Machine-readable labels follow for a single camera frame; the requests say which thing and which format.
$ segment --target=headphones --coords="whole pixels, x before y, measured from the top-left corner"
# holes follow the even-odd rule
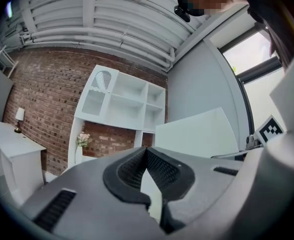
[[[188,0],[178,0],[178,5],[175,6],[174,11],[185,22],[190,22],[190,15],[199,17],[205,14],[204,9],[194,9],[193,4]]]

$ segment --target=window frame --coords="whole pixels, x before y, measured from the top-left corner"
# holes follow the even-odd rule
[[[232,41],[230,41],[229,43],[227,43],[226,45],[224,45],[223,47],[221,47],[218,50],[221,52],[223,57],[226,59],[226,57],[224,56],[223,53],[227,52],[231,48],[235,47],[236,45],[240,44],[241,42],[245,41],[246,39],[252,37],[253,35],[255,35],[258,32],[260,32],[267,40],[270,41],[270,38],[268,38],[269,33],[266,29],[266,26],[264,24],[256,22],[254,27],[252,27],[248,31],[244,32],[240,36],[236,37],[235,39],[233,39]],[[266,60],[256,66],[240,73],[239,75],[235,75],[235,76],[240,80],[240,82],[243,82],[245,85],[245,84],[248,84],[258,78],[262,78],[262,77],[280,69],[281,67],[282,67],[282,65],[281,65],[280,60],[278,59],[277,56],[275,56],[275,57],[272,57],[272,58],[270,58],[270,59],[268,59],[268,60]]]
[[[235,78],[237,79],[237,83],[239,85],[241,94],[243,96],[243,100],[245,102],[247,115],[248,115],[248,122],[249,122],[249,132],[251,135],[253,135],[255,132],[255,125],[254,125],[254,118],[253,118],[253,114],[252,114],[250,101],[248,98],[247,91],[245,89],[245,84],[248,84],[252,81],[255,81],[259,78],[262,78],[262,77],[280,69],[282,67],[282,65],[281,65],[281,62],[278,59],[278,57],[275,56],[275,57],[272,57],[272,58],[270,58],[270,59],[268,59],[268,60],[266,60],[256,66],[236,75],[235,72],[233,71],[231,65],[229,64],[228,60],[224,56],[224,53],[227,52],[228,50],[230,50],[231,48],[235,47],[236,45],[240,44],[244,40],[255,35],[258,32],[260,32],[267,40],[270,41],[270,38],[268,38],[269,33],[266,29],[266,26],[261,23],[255,23],[254,27],[247,30],[246,32],[244,32],[240,36],[236,37],[235,39],[233,39],[232,41],[230,41],[229,43],[227,43],[226,45],[224,45],[223,47],[218,49],[219,52],[221,53],[221,55],[223,56],[223,58],[228,63],[229,68],[232,71],[232,73],[234,74]]]

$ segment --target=flower vase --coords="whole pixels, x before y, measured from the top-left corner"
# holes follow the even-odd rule
[[[76,165],[82,163],[82,147],[81,146],[77,146],[75,162],[76,162]]]

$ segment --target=lamp shade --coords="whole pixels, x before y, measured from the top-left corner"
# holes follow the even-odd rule
[[[17,114],[16,114],[16,119],[19,121],[23,121],[23,116],[25,114],[25,110],[22,108],[18,108]]]

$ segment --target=person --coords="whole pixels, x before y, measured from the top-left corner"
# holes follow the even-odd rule
[[[268,28],[271,53],[276,51],[286,69],[294,57],[294,0],[178,0],[194,16],[223,12],[235,4],[248,4],[248,13]]]

